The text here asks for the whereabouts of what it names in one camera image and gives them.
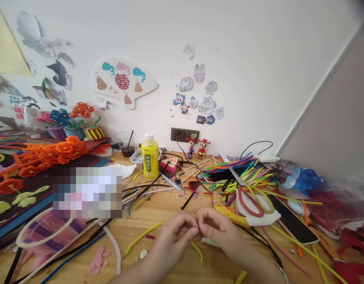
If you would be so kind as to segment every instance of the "smartphone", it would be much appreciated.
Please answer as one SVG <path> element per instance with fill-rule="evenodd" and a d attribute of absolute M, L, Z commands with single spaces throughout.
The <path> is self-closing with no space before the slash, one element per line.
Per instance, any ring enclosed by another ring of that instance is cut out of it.
<path fill-rule="evenodd" d="M 319 238 L 300 220 L 285 204 L 275 195 L 267 194 L 275 210 L 281 214 L 278 222 L 286 232 L 302 245 L 310 245 L 319 242 Z"/>

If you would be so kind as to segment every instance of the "bottle cap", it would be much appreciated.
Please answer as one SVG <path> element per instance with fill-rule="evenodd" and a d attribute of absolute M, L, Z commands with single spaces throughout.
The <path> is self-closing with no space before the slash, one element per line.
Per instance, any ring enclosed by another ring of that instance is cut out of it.
<path fill-rule="evenodd" d="M 145 140 L 153 140 L 153 139 L 154 139 L 153 133 L 146 133 L 145 134 Z"/>

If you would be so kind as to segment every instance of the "small doll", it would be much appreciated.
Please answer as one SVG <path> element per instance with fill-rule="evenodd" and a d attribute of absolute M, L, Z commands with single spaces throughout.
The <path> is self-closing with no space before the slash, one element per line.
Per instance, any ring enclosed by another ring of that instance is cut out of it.
<path fill-rule="evenodd" d="M 198 158 L 203 159 L 203 157 L 206 155 L 206 147 L 207 144 L 211 144 L 211 142 L 207 142 L 206 139 L 198 140 L 201 143 L 201 148 L 198 151 Z"/>
<path fill-rule="evenodd" d="M 187 158 L 188 159 L 192 159 L 193 158 L 193 154 L 195 153 L 194 150 L 194 144 L 195 144 L 195 138 L 197 137 L 196 134 L 191 134 L 191 138 L 186 138 L 186 140 L 189 142 L 189 151 L 188 151 L 188 155 Z"/>

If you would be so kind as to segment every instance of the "scissors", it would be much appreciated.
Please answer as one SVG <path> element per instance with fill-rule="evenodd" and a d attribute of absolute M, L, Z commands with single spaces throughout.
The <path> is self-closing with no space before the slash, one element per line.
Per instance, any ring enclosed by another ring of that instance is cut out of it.
<path fill-rule="evenodd" d="M 239 190 L 239 193 L 238 193 L 238 198 L 239 198 L 239 201 L 241 203 L 241 205 L 245 208 L 246 211 L 248 211 L 250 214 L 252 214 L 253 216 L 255 217 L 259 217 L 261 218 L 262 216 L 264 216 L 264 212 L 267 213 L 267 214 L 271 214 L 274 212 L 274 206 L 273 206 L 273 203 L 271 202 L 271 200 L 261 191 L 259 191 L 261 193 L 261 195 L 263 195 L 266 200 L 268 201 L 269 203 L 269 206 L 270 206 L 270 210 L 267 210 L 265 209 L 265 207 L 261 204 L 261 202 L 259 201 L 259 199 L 257 198 L 257 196 L 253 193 L 253 190 L 252 188 L 246 183 L 244 182 L 239 176 L 238 174 L 236 174 L 235 170 L 232 169 L 231 167 L 228 167 L 228 169 L 230 170 L 230 172 L 232 173 L 233 177 L 236 179 L 236 181 L 239 183 L 240 187 L 238 188 Z M 252 196 L 249 195 L 248 192 L 246 192 L 244 190 L 244 187 L 246 187 L 250 193 L 252 194 Z M 256 213 L 254 211 L 252 211 L 248 206 L 246 206 L 244 200 L 242 199 L 242 194 L 241 192 L 243 192 L 246 197 L 248 197 L 250 199 L 250 201 L 252 201 L 252 203 L 256 206 L 256 208 L 260 211 L 260 213 Z"/>

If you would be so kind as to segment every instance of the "plastic bottle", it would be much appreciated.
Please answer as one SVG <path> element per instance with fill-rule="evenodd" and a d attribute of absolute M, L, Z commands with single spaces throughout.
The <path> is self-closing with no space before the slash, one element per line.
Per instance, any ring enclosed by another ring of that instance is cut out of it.
<path fill-rule="evenodd" d="M 153 139 L 153 133 L 146 133 L 145 141 L 141 144 L 141 155 L 143 156 L 144 165 L 144 177 L 146 179 L 155 179 L 159 175 L 158 143 Z"/>

